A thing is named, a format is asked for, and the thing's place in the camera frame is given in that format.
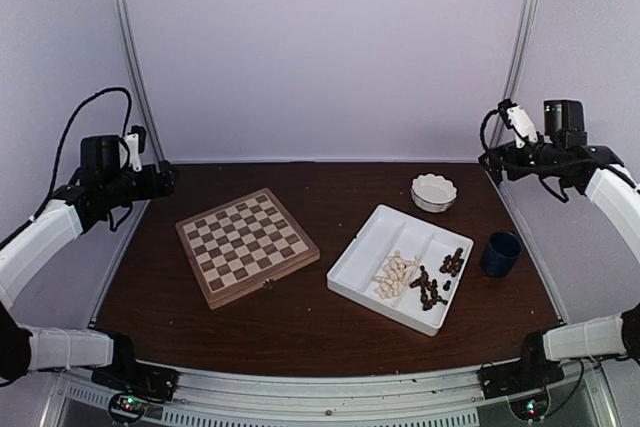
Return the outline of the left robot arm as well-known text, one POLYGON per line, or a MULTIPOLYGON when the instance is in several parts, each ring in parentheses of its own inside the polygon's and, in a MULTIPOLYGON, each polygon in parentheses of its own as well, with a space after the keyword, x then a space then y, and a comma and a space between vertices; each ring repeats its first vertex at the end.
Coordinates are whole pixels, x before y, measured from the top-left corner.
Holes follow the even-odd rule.
POLYGON ((1 243, 1 379, 9 385, 31 371, 94 368, 123 391, 150 381, 136 360, 129 337, 93 329, 39 328, 17 323, 10 314, 20 293, 64 247, 99 222, 110 231, 112 214, 138 201, 172 195, 179 171, 168 161, 142 164, 146 131, 125 136, 87 137, 80 165, 70 181, 54 190, 44 206, 1 243))

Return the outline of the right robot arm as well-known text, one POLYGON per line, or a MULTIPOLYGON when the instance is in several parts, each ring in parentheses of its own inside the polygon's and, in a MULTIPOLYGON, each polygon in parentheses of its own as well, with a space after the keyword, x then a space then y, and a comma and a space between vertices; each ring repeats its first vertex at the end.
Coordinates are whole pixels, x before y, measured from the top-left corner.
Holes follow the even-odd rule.
MULTIPOLYGON (((597 207, 633 254, 639 252, 639 185, 608 147, 591 145, 584 108, 577 100, 546 100, 544 128, 525 109, 504 99, 480 124, 483 149, 478 161, 496 184, 537 177, 558 181, 548 192, 562 203, 573 188, 597 207)), ((528 335, 512 377, 519 387, 535 387, 565 360, 639 359, 639 310, 564 325, 528 335)))

